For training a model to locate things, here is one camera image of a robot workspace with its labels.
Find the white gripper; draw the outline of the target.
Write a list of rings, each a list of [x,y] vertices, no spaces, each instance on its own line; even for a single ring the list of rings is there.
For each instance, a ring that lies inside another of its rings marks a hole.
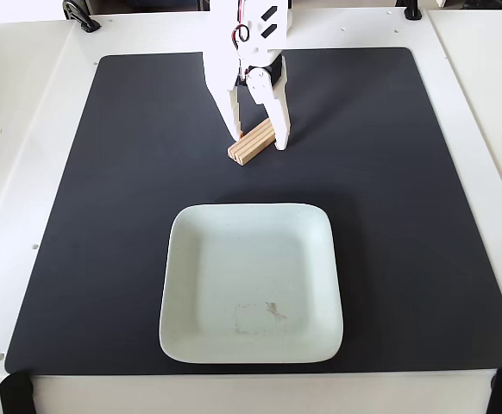
[[[291,121],[280,54],[288,29],[287,1],[210,2],[205,83],[234,140],[242,136],[237,85],[247,82],[253,100],[267,112],[275,147],[287,147]]]

